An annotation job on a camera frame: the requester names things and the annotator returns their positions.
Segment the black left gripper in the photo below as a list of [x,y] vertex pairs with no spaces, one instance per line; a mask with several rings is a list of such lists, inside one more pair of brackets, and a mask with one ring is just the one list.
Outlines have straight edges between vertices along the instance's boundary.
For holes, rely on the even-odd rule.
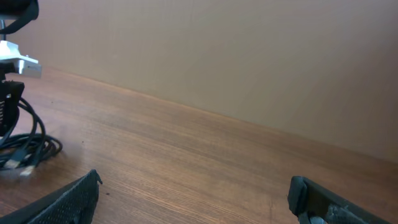
[[16,125],[18,103],[25,87],[22,82],[7,81],[7,73],[16,73],[12,62],[1,63],[1,137]]

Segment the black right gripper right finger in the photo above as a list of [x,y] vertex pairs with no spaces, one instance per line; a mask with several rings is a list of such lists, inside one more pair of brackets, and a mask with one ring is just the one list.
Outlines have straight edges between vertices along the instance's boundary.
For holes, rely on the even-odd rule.
[[291,178],[287,200],[300,224],[389,224],[303,176]]

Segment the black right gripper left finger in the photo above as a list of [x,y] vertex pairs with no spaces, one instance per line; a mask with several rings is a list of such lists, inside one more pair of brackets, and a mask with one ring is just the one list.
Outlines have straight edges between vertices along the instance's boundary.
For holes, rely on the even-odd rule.
[[90,224],[102,183],[92,169],[61,189],[1,217],[1,224]]

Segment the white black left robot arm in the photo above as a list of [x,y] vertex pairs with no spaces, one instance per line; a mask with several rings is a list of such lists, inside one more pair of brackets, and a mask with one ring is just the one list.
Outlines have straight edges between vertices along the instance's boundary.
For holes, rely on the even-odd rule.
[[24,91],[22,82],[7,81],[6,74],[41,76],[39,61],[22,55],[19,46],[6,40],[13,34],[36,20],[39,15],[37,0],[1,1],[1,136],[10,135],[18,117],[18,103]]

